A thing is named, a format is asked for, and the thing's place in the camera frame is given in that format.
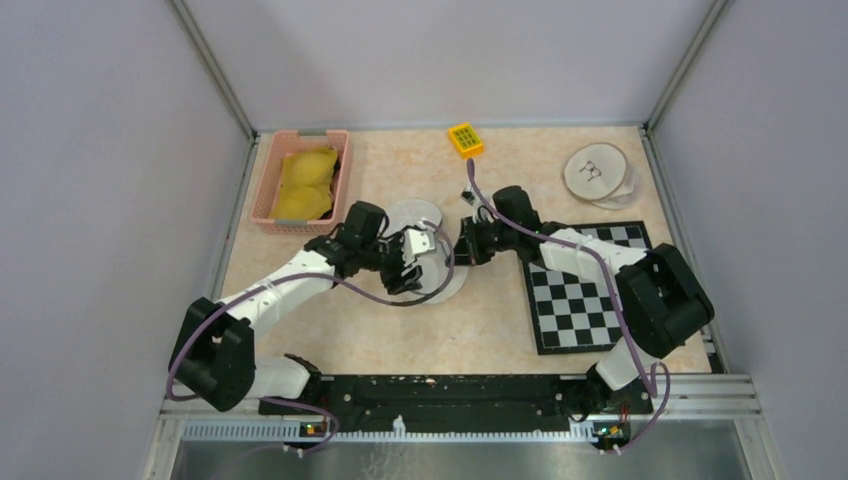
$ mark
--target yellow bag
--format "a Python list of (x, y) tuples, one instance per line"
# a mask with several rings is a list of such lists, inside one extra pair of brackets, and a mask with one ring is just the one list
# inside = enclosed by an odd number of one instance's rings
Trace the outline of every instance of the yellow bag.
[(280, 191), (271, 218), (317, 220), (333, 208), (330, 186), (339, 153), (317, 147), (283, 160)]

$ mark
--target white wall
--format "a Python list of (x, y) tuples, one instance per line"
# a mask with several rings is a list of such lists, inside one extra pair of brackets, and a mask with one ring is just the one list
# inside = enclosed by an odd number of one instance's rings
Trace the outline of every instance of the white wall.
[(736, 2), (658, 132), (726, 356), (799, 479), (848, 467), (846, 25), (839, 0)]
[(637, 123), (711, 0), (189, 0), (258, 129)]
[(163, 1), (0, 3), (0, 478), (136, 478), (245, 140)]

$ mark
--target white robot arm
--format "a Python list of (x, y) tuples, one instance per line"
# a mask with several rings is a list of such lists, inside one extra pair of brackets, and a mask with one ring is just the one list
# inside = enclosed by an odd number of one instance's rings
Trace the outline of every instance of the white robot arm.
[[(380, 272), (383, 286), (396, 295), (421, 289), (420, 256), (436, 249), (432, 231), (406, 227), (383, 237), (380, 227), (385, 212), (377, 206), (356, 202), (345, 222), (330, 235), (316, 237), (277, 271), (244, 291), (217, 302), (195, 301), (186, 312), (174, 347), (171, 365), (189, 336), (216, 311), (232, 305), (207, 328), (180, 362), (175, 378), (215, 408), (226, 411), (248, 394), (298, 398), (315, 369), (308, 362), (286, 356), (265, 361), (256, 368), (254, 338), (267, 333), (300, 304), (335, 286), (361, 269)], [(424, 303), (440, 289), (408, 302)]]
[[(525, 262), (604, 284), (604, 272), (595, 258), (599, 256), (613, 277), (611, 290), (614, 291), (610, 294), (617, 293), (621, 301), (627, 329), (624, 333), (631, 335), (635, 356), (642, 366), (664, 358), (712, 320), (715, 314), (712, 303), (675, 247), (667, 244), (651, 250), (622, 247), (582, 235), (563, 224), (543, 223), (527, 193), (518, 186), (497, 191), (492, 203), (499, 216), (523, 229), (576, 248), (521, 233), (501, 220), (481, 221), (475, 209), (474, 216), (462, 219), (455, 249), (457, 264), (480, 265), (497, 252), (512, 250)], [(592, 366), (587, 372), (585, 391), (581, 393), (584, 397), (580, 400), (581, 410), (605, 404), (614, 392), (638, 377), (633, 357), (622, 337)]]

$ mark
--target checkered board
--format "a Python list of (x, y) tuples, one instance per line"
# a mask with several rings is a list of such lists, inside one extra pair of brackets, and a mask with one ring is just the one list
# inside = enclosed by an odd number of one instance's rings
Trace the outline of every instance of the checkered board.
[[(617, 245), (652, 248), (644, 222), (572, 228)], [(527, 263), (523, 270), (539, 355), (607, 351), (621, 338), (606, 285)]]

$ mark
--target pink basket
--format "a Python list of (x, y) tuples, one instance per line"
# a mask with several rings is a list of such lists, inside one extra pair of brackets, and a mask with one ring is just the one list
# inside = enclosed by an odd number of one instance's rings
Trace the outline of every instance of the pink basket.
[[(250, 220), (262, 227), (265, 233), (308, 233), (320, 235), (329, 233), (333, 227), (342, 221), (345, 207), (347, 181), (350, 176), (350, 135), (346, 130), (280, 130), (274, 134), (271, 151), (265, 162), (265, 170), (256, 191), (256, 200)], [(283, 171), (284, 159), (297, 152), (310, 148), (331, 146), (339, 152), (339, 170), (333, 178), (333, 210), (330, 217), (322, 220), (279, 220), (268, 218), (277, 193), (280, 190), (280, 175)]]

